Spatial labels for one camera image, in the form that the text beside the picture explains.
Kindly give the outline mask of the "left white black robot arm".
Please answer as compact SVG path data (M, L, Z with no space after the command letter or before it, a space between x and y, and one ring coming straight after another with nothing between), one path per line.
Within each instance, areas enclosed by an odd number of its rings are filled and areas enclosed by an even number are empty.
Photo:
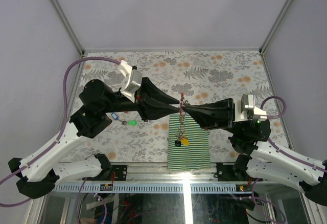
M79 95L83 105L70 116L63 132L29 157L8 162L11 172L19 177L19 193L36 199L60 183L110 179L112 165L105 154L97 153L79 162L64 163L62 159L104 131L112 123L108 113L136 111L143 121L148 121L179 111L179 101L157 88L149 78L142 78L135 89L128 98L121 88L114 92L101 80L89 81Z

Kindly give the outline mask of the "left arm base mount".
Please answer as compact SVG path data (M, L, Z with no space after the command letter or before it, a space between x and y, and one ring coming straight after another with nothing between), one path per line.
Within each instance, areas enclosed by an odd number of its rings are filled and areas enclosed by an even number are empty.
M97 153L89 156L87 159L95 159L100 163L101 171L94 177L83 177L87 181L126 181L127 165L112 165L105 154Z

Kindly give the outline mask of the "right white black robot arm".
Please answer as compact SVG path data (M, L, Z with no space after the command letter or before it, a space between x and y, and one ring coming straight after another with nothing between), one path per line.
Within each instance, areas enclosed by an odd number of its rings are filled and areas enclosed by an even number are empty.
M232 134L228 139L239 153L233 166L236 179L250 177L277 182L326 206L326 162L271 141L270 120L278 116L268 115L257 107L253 95L202 105L186 104L183 110L202 129L222 129Z

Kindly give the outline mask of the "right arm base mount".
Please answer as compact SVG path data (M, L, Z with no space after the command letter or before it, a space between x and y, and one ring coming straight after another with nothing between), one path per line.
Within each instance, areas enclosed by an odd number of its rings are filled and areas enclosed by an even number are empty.
M250 176L246 170L250 159L249 155L240 154L234 163L216 163L214 177L220 182L248 181Z

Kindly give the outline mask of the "yellow tagged keys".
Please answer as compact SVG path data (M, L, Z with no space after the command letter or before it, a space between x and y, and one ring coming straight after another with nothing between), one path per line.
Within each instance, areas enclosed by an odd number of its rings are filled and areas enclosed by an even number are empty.
M187 138L181 138L181 144L184 145L184 146L189 146L190 145L190 142L188 141Z

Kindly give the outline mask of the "blue tagged key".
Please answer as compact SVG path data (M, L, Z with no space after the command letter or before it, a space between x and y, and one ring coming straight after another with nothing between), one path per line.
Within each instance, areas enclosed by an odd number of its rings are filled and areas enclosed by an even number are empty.
M114 120L118 120L119 119L119 117L118 117L118 115L116 113L111 113L111 116L112 116L112 118Z

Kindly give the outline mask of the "red handled silver keyring carabiner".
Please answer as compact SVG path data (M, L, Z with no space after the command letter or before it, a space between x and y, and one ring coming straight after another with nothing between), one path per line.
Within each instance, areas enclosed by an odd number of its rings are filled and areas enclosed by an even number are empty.
M180 98L180 102L179 102L179 129L178 129L178 134L177 134L177 142L180 142L181 139L184 136L184 132L185 132L185 112L184 112L184 105L185 103L185 97L184 97L184 93L181 93L181 98Z

